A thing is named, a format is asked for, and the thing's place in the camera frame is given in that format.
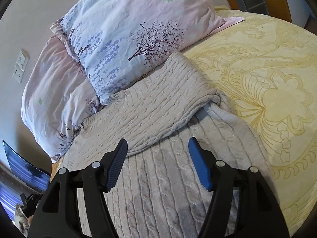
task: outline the television screen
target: television screen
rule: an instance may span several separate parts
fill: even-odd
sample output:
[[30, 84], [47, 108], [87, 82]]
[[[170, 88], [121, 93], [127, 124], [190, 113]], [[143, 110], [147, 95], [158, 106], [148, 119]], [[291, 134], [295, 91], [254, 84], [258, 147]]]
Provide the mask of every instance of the television screen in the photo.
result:
[[43, 193], [50, 184], [50, 174], [26, 161], [2, 141], [12, 173], [36, 191]]

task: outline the wall socket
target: wall socket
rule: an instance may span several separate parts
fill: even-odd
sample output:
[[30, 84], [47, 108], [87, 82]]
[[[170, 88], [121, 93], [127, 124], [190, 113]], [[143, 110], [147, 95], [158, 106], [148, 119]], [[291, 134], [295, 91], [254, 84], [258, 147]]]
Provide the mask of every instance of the wall socket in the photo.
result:
[[20, 68], [20, 66], [16, 63], [13, 71], [13, 76], [15, 79], [21, 83], [24, 71]]

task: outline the yellow blanket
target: yellow blanket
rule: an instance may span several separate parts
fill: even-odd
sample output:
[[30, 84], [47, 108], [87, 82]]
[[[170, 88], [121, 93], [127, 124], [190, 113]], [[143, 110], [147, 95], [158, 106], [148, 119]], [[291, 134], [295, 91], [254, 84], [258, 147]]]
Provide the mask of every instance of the yellow blanket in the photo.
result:
[[184, 54], [259, 133], [292, 235], [317, 200], [317, 36], [266, 15], [218, 15], [245, 21]]

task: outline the floral pillow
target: floral pillow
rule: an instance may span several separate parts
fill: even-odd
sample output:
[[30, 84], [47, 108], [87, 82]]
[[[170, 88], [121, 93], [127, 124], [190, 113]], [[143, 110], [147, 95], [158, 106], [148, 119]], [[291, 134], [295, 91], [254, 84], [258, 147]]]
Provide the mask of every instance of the floral pillow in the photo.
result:
[[72, 144], [83, 120], [100, 110], [85, 69], [53, 36], [44, 47], [22, 97], [21, 117], [56, 162]]
[[243, 20], [212, 0], [80, 0], [51, 30], [86, 71], [101, 104], [207, 35]]

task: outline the cable knit pattern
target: cable knit pattern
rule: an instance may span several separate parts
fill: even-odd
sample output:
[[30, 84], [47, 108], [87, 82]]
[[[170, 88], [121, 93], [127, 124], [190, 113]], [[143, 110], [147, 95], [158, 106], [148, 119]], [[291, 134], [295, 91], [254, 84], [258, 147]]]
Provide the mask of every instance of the cable knit pattern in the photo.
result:
[[[256, 133], [180, 53], [85, 120], [60, 167], [85, 168], [125, 138], [129, 157], [116, 187], [105, 194], [119, 237], [196, 238], [212, 193], [200, 184], [191, 162], [192, 136], [233, 167], [256, 166], [274, 188]], [[83, 232], [89, 235], [82, 192], [78, 200]], [[234, 191], [227, 234], [234, 231], [237, 206]]]

